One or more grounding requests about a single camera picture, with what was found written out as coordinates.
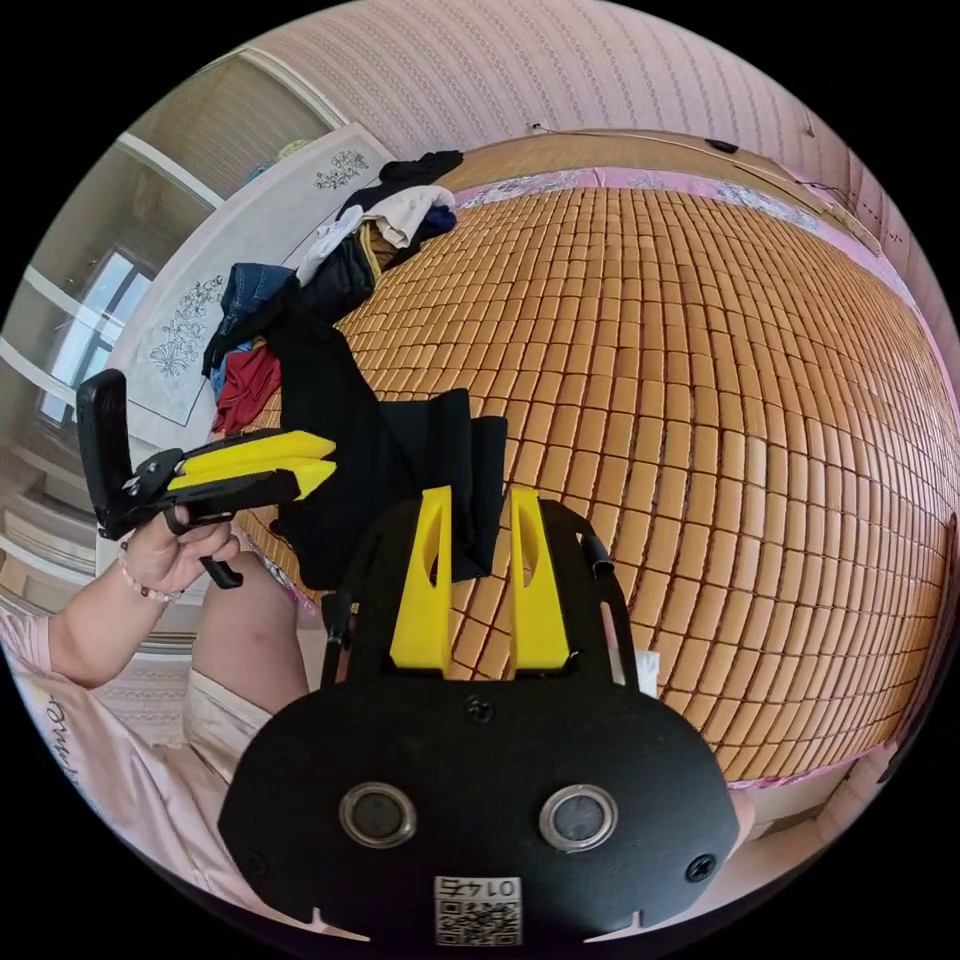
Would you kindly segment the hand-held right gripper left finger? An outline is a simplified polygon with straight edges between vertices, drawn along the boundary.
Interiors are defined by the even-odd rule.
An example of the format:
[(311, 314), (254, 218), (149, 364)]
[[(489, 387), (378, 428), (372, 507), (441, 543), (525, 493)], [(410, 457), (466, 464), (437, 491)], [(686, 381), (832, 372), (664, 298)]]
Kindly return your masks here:
[(422, 493), (390, 645), (398, 669), (447, 669), (452, 641), (452, 490)]

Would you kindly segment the person's left hand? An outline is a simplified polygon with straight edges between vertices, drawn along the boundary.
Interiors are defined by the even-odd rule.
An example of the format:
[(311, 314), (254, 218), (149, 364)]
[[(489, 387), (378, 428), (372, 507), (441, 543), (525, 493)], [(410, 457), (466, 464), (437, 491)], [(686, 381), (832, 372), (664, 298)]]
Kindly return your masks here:
[(188, 508), (179, 505), (133, 532), (118, 563), (125, 582), (138, 595), (170, 602), (205, 572), (206, 560), (226, 563), (239, 550), (230, 522), (198, 524)]

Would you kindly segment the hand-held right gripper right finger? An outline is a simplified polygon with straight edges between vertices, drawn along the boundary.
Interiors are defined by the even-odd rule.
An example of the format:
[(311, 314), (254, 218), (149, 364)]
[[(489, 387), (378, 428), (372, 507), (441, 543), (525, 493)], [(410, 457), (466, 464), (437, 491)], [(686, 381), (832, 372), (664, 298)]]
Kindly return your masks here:
[(537, 492), (510, 494), (514, 669), (562, 669), (570, 656), (547, 528)]

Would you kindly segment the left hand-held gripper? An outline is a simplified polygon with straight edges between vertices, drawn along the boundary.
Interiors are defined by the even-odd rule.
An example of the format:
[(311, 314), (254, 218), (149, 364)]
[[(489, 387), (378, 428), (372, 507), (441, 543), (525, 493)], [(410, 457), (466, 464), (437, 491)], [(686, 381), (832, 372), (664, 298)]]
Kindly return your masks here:
[(118, 428), (97, 431), (97, 523), (102, 537), (120, 542), (164, 517), (182, 533), (176, 510), (191, 527), (219, 524), (237, 513), (302, 500), (329, 480), (336, 464), (323, 459), (332, 440), (302, 430), (236, 434), (185, 452), (162, 450), (133, 467)]

